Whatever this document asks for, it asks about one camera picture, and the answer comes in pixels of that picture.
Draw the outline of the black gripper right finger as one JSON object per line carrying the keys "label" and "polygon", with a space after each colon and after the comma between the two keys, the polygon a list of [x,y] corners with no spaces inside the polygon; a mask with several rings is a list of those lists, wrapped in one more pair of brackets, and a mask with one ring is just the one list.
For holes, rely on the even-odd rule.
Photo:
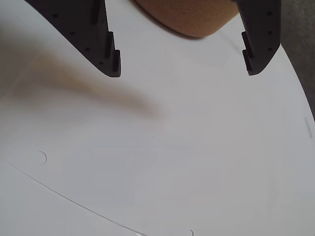
{"label": "black gripper right finger", "polygon": [[281,41],[280,0],[236,0],[244,25],[242,51],[250,76],[262,72],[278,50]]}

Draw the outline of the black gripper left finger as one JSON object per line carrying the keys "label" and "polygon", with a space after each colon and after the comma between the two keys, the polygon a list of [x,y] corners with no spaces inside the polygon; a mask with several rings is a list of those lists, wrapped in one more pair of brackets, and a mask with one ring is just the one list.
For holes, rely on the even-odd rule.
{"label": "black gripper left finger", "polygon": [[121,55],[108,28],[104,0],[28,0],[91,64],[103,74],[121,75]]}

